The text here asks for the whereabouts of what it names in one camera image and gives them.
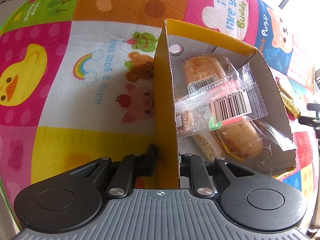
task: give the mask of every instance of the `box flap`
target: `box flap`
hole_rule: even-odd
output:
[[[179,187],[177,128],[173,80],[165,25],[154,58],[155,143],[158,188]]]
[[[168,35],[176,35],[207,44],[214,44],[220,48],[234,51],[243,56],[253,55],[257,50],[256,47],[245,43],[244,41],[191,23],[166,19],[165,26]]]
[[[257,66],[267,66],[265,59],[258,50],[256,54],[249,59],[249,62]],[[279,94],[278,86],[273,79],[270,69],[268,67],[250,69],[255,81],[258,84],[260,94],[268,112],[268,115],[263,117],[262,120],[272,125],[290,140],[293,140],[288,116]],[[286,171],[289,168],[292,168],[292,170],[294,169],[296,165],[295,150],[284,152],[278,145],[271,143],[271,151],[272,169],[275,172],[284,170]]]

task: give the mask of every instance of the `blue square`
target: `blue square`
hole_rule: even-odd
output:
[[[295,187],[297,190],[301,192],[301,172],[300,171],[285,178],[283,182],[292,187]]]

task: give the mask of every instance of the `rainbow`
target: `rainbow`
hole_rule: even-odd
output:
[[[78,61],[75,63],[74,67],[73,67],[73,75],[80,80],[84,79],[84,75],[87,73],[83,66],[84,63],[87,62],[87,60],[89,60],[92,57],[92,54],[87,54],[84,55],[83,57],[81,57],[80,59],[78,59]]]

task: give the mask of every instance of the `green label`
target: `green label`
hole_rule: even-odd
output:
[[[222,122],[215,123],[213,116],[209,120],[209,131],[218,130],[222,126]]]

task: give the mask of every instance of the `yellow duck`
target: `yellow duck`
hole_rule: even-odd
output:
[[[47,67],[47,53],[37,44],[27,47],[25,58],[6,68],[0,76],[0,105],[23,103],[39,84]]]

